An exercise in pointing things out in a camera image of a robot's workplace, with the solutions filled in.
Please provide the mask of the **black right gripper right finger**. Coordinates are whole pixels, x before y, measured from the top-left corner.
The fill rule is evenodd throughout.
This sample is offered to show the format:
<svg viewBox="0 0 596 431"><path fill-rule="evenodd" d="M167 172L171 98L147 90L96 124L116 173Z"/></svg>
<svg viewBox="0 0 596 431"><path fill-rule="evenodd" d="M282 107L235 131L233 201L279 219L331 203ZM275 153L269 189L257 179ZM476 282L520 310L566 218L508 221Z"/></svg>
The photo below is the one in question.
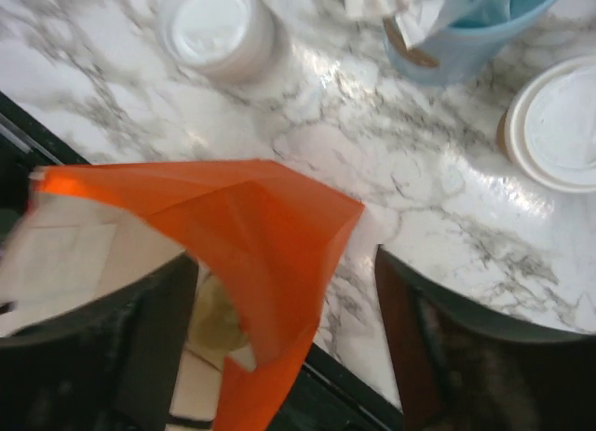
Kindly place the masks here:
<svg viewBox="0 0 596 431"><path fill-rule="evenodd" d="M594 335L498 313L383 247L374 278L404 429L594 429Z"/></svg>

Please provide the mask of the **separated brown pulp carrier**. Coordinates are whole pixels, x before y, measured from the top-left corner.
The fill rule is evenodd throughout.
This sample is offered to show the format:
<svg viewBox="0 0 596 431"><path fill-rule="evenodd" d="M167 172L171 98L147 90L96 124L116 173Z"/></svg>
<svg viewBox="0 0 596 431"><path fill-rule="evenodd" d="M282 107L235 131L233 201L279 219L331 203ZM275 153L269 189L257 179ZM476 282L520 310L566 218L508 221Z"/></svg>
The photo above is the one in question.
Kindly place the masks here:
<svg viewBox="0 0 596 431"><path fill-rule="evenodd" d="M224 285L216 275L209 273L196 294L187 332L187 347L216 366L248 341L237 309L232 305Z"/></svg>

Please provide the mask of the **single kraft paper cup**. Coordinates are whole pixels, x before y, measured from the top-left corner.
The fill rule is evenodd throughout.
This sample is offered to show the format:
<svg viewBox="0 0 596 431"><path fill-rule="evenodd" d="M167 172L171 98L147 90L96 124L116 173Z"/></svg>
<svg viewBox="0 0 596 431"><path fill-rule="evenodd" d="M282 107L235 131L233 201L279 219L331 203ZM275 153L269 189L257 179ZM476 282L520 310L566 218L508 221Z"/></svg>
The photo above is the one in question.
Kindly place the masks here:
<svg viewBox="0 0 596 431"><path fill-rule="evenodd" d="M506 145L506 132L505 132L505 123L507 119L508 112L504 112L498 122L496 133L495 133L495 140L497 147L501 154L506 158L509 159L508 155L508 148Z"/></svg>

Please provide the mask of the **single white cup lid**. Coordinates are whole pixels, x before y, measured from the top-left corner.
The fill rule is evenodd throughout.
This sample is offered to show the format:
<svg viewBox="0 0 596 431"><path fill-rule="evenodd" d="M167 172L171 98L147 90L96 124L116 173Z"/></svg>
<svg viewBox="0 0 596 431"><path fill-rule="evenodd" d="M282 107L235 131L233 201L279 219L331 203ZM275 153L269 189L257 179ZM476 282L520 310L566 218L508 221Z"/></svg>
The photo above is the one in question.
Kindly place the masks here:
<svg viewBox="0 0 596 431"><path fill-rule="evenodd" d="M509 161L550 189L595 191L595 57L583 55L542 72L506 112Z"/></svg>

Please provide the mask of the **orange paper bag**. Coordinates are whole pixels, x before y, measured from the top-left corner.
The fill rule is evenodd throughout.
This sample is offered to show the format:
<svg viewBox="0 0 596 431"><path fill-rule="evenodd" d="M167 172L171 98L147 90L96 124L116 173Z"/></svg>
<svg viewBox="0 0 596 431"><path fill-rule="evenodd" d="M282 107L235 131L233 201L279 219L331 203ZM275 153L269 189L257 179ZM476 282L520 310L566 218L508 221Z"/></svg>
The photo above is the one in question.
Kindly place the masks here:
<svg viewBox="0 0 596 431"><path fill-rule="evenodd" d="M249 341L213 366L187 347L190 316L162 430L264 430L305 361L362 211L265 160L41 168L3 248L1 340L186 255L198 266L195 298L216 275Z"/></svg>

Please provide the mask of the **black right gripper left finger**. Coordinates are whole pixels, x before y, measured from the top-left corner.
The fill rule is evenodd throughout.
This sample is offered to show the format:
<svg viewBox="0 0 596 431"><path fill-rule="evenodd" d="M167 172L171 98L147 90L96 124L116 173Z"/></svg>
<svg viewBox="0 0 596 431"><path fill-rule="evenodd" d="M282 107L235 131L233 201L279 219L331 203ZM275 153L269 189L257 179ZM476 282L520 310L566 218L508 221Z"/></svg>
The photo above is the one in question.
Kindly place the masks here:
<svg viewBox="0 0 596 431"><path fill-rule="evenodd" d="M111 430L169 418L197 264L181 255L131 285L1 340L4 430Z"/></svg>

